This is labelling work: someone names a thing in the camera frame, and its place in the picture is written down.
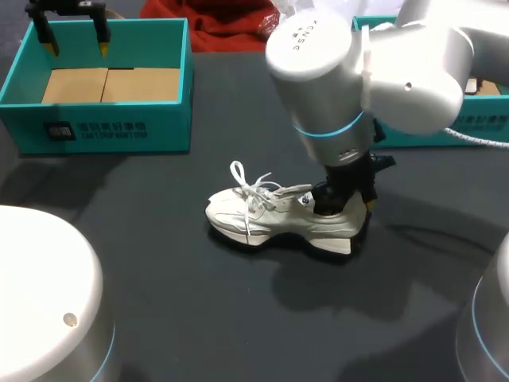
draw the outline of robotic arm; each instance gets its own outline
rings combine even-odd
[[[508,19],[500,0],[406,0],[386,30],[352,32],[318,10],[276,28],[266,46],[271,76],[328,175],[316,213],[340,212],[356,190],[367,205],[376,199],[376,119],[407,134],[436,133],[457,118],[471,75],[509,85]]]
[[[106,19],[106,4],[99,2],[82,2],[80,0],[30,0],[25,8],[33,19],[39,42],[55,57],[60,53],[55,35],[49,27],[45,11],[60,16],[88,16],[94,21],[97,41],[101,54],[107,55],[111,32]]]

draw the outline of shoe tongue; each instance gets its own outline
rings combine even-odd
[[[311,191],[312,186],[311,185],[292,185],[291,187],[281,187],[280,189],[276,189],[273,194],[281,197],[281,196],[289,196],[292,193],[307,193],[308,191]]]

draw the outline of black table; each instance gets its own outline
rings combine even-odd
[[[246,254],[204,215],[214,192],[324,171],[290,128],[261,54],[196,55],[187,155],[16,158],[1,129],[0,203],[72,222],[97,251],[125,381],[460,381],[457,313],[509,226],[499,150],[397,150],[363,253],[302,242]]]

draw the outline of white sneaker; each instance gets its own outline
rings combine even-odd
[[[355,193],[337,215],[313,213],[311,185],[281,187],[260,177],[248,185],[240,162],[230,165],[239,187],[225,189],[209,198],[205,209],[212,226],[225,236],[243,244],[258,246],[281,233],[303,236],[314,247],[340,254],[352,253],[352,239],[361,231],[367,208]],[[270,191],[267,186],[276,188]]]

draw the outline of label on box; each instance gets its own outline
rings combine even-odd
[[[52,141],[75,141],[76,136],[69,122],[45,122],[43,126]]]
[[[460,115],[452,129],[460,132],[503,131],[509,123],[509,115]]]
[[[144,122],[82,122],[78,123],[82,139],[147,139]]]

